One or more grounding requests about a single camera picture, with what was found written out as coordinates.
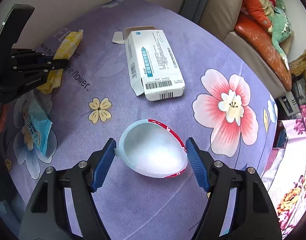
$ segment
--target plush toy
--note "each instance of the plush toy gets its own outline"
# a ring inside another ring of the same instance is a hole
[[[288,60],[285,52],[280,47],[280,43],[286,40],[291,33],[291,24],[285,14],[285,3],[282,0],[276,0],[275,14],[272,17],[272,43],[280,54],[286,68],[289,70]]]
[[[274,6],[269,0],[243,0],[249,15],[268,32],[272,32],[271,18],[274,16]]]

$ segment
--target blue label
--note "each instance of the blue label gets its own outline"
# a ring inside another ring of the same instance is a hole
[[[146,75],[148,75],[148,77],[152,77],[153,73],[152,73],[150,61],[148,58],[148,54],[146,53],[146,49],[142,47],[141,51],[142,51],[143,60],[144,60],[145,68],[146,68]]]

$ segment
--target white bowl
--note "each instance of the white bowl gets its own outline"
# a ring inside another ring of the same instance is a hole
[[[188,164],[182,140],[168,126],[152,119],[127,127],[115,155],[132,170],[153,178],[177,176]]]

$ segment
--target bed sheet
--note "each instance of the bed sheet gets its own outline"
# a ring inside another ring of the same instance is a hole
[[[126,27],[145,25],[164,31],[185,81],[183,96],[150,102],[132,90],[125,46],[112,43],[112,37]],[[139,119],[162,122],[183,141],[193,137],[200,149],[231,168],[253,166],[263,172],[277,108],[258,77],[221,41],[156,4],[113,0],[67,24],[36,49],[53,55],[65,35],[80,29],[84,36],[64,70],[61,87],[50,95],[35,91],[53,122],[46,156],[29,147],[22,130],[24,99],[10,104],[4,156],[26,203],[48,166],[71,168],[102,149],[108,138],[118,142],[127,126]],[[220,102],[240,108],[228,112]],[[66,193],[72,231],[80,234],[70,190]],[[230,224],[233,197],[234,191],[222,233]],[[93,198],[112,240],[191,239],[196,227],[191,228],[207,203],[190,166],[177,177],[154,179],[137,174],[117,157]]]

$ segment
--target pink flower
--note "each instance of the pink flower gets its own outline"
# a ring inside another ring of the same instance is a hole
[[[215,154],[232,157],[240,134],[246,145],[257,139],[258,122],[248,106],[251,92],[243,77],[233,74],[229,81],[215,69],[208,69],[200,79],[211,94],[200,94],[193,102],[194,118],[201,125],[214,128],[211,149]]]
[[[282,212],[278,216],[279,223],[280,223],[280,229],[282,231],[285,230],[285,228],[287,227],[287,222],[289,220],[289,216],[290,216],[289,210]]]
[[[303,134],[303,132],[305,132],[305,126],[304,126],[304,121],[303,119],[296,119],[295,121],[295,125],[294,125],[294,130],[298,133],[298,134]]]

